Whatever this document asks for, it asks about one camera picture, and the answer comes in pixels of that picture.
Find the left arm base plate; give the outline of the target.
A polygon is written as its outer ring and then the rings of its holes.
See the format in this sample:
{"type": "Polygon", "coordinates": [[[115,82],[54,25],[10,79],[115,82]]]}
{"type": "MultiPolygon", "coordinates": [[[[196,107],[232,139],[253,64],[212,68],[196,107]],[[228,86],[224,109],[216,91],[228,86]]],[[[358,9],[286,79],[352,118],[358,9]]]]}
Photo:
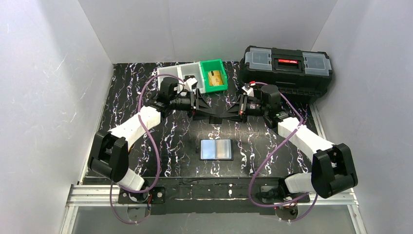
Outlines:
{"type": "Polygon", "coordinates": [[[120,189],[119,204],[163,204],[165,203],[166,188],[154,187],[145,193],[131,193],[120,189]]]}

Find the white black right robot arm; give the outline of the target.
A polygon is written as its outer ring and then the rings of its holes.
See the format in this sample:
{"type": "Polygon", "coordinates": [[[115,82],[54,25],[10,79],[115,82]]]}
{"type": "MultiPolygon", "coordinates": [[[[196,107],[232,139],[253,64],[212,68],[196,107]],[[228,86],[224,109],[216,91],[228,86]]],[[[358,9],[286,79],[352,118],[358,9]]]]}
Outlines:
{"type": "Polygon", "coordinates": [[[329,198],[358,185],[351,149],[344,143],[334,144],[318,136],[303,123],[303,117],[276,85],[260,83],[260,96],[254,97],[255,83],[243,87],[244,93],[220,118],[246,122],[249,116],[262,117],[269,129],[284,138],[281,146],[291,142],[311,161],[311,172],[282,177],[278,186],[258,196],[286,198],[298,193],[315,193],[329,198]]]}

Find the black credit card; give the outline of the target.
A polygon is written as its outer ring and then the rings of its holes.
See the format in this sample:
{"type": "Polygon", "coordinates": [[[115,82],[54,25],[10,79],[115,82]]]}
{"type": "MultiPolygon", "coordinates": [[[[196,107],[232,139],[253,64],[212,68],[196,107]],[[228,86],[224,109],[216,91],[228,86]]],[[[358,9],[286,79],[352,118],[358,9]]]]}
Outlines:
{"type": "Polygon", "coordinates": [[[220,117],[210,116],[208,120],[209,124],[222,124],[223,120],[220,117]]]}

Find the black card holder wallet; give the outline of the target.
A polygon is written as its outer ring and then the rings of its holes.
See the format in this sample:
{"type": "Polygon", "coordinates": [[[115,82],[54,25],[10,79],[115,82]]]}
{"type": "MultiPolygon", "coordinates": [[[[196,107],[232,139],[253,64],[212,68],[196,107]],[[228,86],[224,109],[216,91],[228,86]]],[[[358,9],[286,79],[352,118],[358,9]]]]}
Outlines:
{"type": "Polygon", "coordinates": [[[202,139],[198,153],[200,160],[232,161],[234,159],[233,140],[202,139]]]}

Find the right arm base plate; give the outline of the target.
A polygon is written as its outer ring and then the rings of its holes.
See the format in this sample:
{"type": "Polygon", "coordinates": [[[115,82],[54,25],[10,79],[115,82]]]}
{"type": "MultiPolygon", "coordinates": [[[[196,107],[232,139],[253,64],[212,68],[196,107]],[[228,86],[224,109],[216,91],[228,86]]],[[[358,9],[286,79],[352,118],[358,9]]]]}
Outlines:
{"type": "Polygon", "coordinates": [[[280,192],[277,186],[261,186],[259,191],[255,193],[255,197],[264,204],[283,203],[291,201],[304,193],[285,194],[280,192]]]}

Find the tan credit card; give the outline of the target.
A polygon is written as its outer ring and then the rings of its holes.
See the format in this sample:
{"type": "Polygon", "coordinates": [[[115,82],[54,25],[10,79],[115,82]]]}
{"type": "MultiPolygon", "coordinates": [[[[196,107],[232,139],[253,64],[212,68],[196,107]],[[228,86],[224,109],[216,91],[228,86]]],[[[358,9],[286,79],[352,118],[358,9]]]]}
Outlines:
{"type": "Polygon", "coordinates": [[[219,70],[209,71],[208,72],[208,83],[209,86],[221,86],[223,85],[223,80],[219,70]]]}

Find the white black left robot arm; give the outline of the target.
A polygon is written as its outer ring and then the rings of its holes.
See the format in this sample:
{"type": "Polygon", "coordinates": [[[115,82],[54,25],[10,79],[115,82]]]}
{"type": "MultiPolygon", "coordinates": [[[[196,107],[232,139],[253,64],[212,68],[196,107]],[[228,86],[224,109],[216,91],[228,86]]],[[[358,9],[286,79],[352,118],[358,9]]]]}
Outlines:
{"type": "Polygon", "coordinates": [[[186,111],[193,120],[207,119],[210,124],[221,124],[222,119],[195,87],[197,80],[187,81],[172,74],[155,75],[162,78],[159,91],[147,105],[142,104],[144,93],[139,95],[138,109],[134,116],[108,131],[96,132],[87,162],[89,170],[116,183],[125,191],[142,194],[150,191],[161,173],[161,160],[150,129],[158,126],[173,110],[186,111]],[[156,157],[156,177],[148,186],[145,179],[129,167],[132,146],[143,135],[152,143],[156,157]]]}

